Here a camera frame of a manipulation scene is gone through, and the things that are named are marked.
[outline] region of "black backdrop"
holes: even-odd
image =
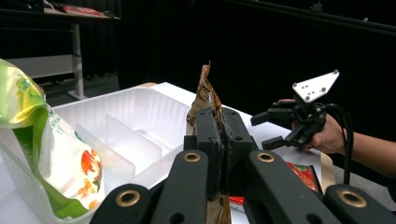
[[[209,80],[222,103],[255,115],[278,99],[291,98],[292,83],[337,69],[340,77],[318,102],[343,107],[354,131],[396,141],[394,34],[247,7],[238,1],[164,2],[161,47],[151,81],[167,81],[195,92],[201,67],[210,60]],[[390,6],[369,7],[373,1],[338,3],[339,7],[332,6],[334,14],[342,9],[352,19],[395,24]],[[333,161],[343,165],[340,157],[333,156]],[[386,184],[386,179],[359,165],[354,164],[352,171]]]

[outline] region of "finger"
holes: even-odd
[[[312,138],[311,138],[311,145],[312,147],[317,147],[320,146],[322,143],[322,134],[321,133],[315,133]]]
[[[294,99],[280,99],[280,100],[278,100],[278,102],[280,102],[280,103],[285,103],[285,102],[294,102],[295,100]]]

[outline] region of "snack bag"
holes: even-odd
[[[105,198],[94,149],[45,102],[43,90],[0,59],[0,128],[12,129],[55,216],[80,217]]]

